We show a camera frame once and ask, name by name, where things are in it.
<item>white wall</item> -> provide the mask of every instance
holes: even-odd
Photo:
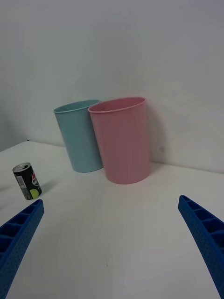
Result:
[[[3,109],[22,138],[62,144],[57,106],[141,95],[154,160],[224,172],[223,15],[223,0],[2,0]]]

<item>cup rim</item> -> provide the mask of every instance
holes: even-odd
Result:
[[[141,102],[140,102],[140,103],[137,103],[137,104],[133,104],[133,105],[127,106],[127,107],[124,107],[124,108],[118,108],[118,109],[112,109],[112,110],[104,110],[104,111],[93,111],[93,110],[91,110],[91,108],[101,106],[101,105],[103,105],[103,104],[106,103],[106,102],[108,103],[108,102],[113,102],[113,101],[129,100],[129,99],[138,99],[138,100],[141,100]],[[146,102],[146,99],[143,98],[143,97],[117,98],[117,99],[112,99],[112,100],[103,101],[103,102],[100,101],[99,103],[96,103],[95,105],[92,105],[91,107],[89,107],[89,108],[88,108],[88,111],[89,111],[90,113],[95,113],[95,114],[117,112],[117,111],[122,111],[122,110],[127,110],[127,109],[135,108],[135,107],[137,107],[137,106],[143,105],[145,102]]]
[[[75,106],[76,103],[85,103],[85,102],[86,102],[86,105],[84,105],[83,107],[68,109],[68,110],[64,110],[64,111],[61,110],[62,108],[66,108],[66,106],[70,106],[72,104],[74,104],[74,106]],[[53,110],[53,112],[55,114],[61,114],[61,113],[68,113],[68,112],[78,111],[78,110],[89,108],[92,105],[98,104],[99,102],[100,102],[100,100],[82,100],[82,101],[72,102],[72,103],[62,105],[62,106],[59,106],[59,107],[55,108]]]

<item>white table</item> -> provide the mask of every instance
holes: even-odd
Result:
[[[45,214],[7,299],[218,299],[177,205],[185,194],[224,219],[224,175],[152,164],[132,185],[101,169],[74,172],[63,147],[24,142],[0,152],[0,225],[25,200],[12,168],[30,162]]]

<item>soda can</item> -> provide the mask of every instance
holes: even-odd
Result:
[[[25,199],[36,199],[41,195],[42,190],[30,163],[17,165],[13,173]]]

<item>pink cup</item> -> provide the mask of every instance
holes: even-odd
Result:
[[[131,184],[150,173],[146,100],[124,98],[89,107],[106,177]]]

